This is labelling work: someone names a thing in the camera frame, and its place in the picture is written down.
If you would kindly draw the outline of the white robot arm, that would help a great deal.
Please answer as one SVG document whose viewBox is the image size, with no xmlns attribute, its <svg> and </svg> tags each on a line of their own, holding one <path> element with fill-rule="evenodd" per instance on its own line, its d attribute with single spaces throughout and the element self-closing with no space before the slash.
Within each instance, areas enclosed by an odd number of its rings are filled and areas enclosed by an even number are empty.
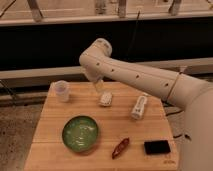
<svg viewBox="0 0 213 171">
<path fill-rule="evenodd" d="M 158 97 L 185 111 L 180 171 L 213 171 L 213 83 L 150 66 L 113 59 L 112 46 L 96 39 L 79 57 L 87 79 L 104 77 Z"/>
</svg>

